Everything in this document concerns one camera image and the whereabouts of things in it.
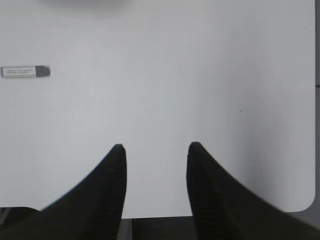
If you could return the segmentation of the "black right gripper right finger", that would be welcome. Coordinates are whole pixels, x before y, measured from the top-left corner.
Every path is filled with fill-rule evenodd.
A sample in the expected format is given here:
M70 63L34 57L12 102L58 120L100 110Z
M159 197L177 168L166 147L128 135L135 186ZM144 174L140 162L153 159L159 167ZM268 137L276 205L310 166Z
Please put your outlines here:
M188 148L187 192L199 240L318 240L320 230L267 203L199 142Z

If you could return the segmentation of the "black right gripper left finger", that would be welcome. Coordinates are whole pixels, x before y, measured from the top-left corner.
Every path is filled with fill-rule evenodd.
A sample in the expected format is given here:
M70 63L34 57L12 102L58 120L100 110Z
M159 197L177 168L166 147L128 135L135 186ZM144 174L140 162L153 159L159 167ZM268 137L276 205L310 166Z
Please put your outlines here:
M61 198L0 232L2 240L115 240L127 191L127 157L115 144Z

